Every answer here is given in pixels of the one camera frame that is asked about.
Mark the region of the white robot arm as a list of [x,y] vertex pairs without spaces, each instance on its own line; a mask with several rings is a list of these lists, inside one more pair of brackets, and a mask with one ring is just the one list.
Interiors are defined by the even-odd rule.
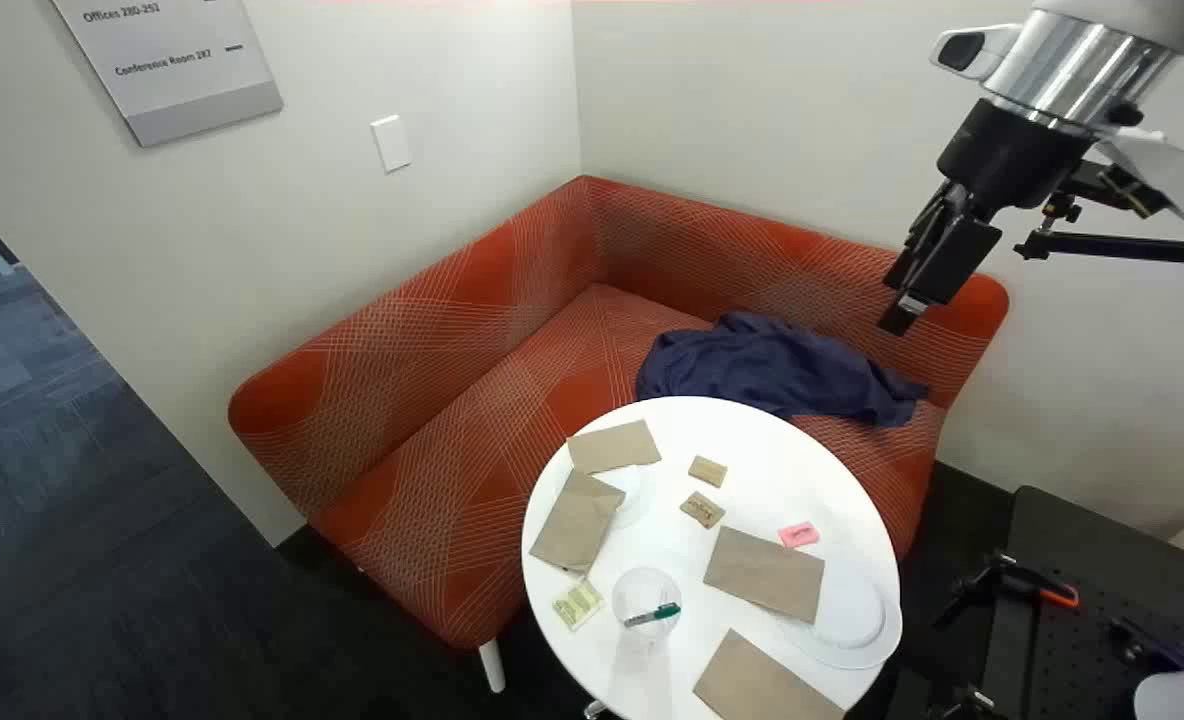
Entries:
[[1184,58],[1184,0],[1034,0],[1020,25],[947,30],[931,63],[980,85],[909,228],[879,328],[905,338],[1035,208],[1023,259],[1184,263],[1184,150],[1144,129],[1147,89]]

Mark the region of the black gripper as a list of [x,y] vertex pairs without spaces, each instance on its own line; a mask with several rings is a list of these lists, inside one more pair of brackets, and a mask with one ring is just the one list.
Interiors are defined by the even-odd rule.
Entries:
[[896,263],[886,271],[891,305],[879,328],[905,338],[931,305],[947,305],[996,249],[1006,208],[1035,208],[1091,150],[1080,134],[1034,125],[977,102],[937,157],[946,183],[914,222]]

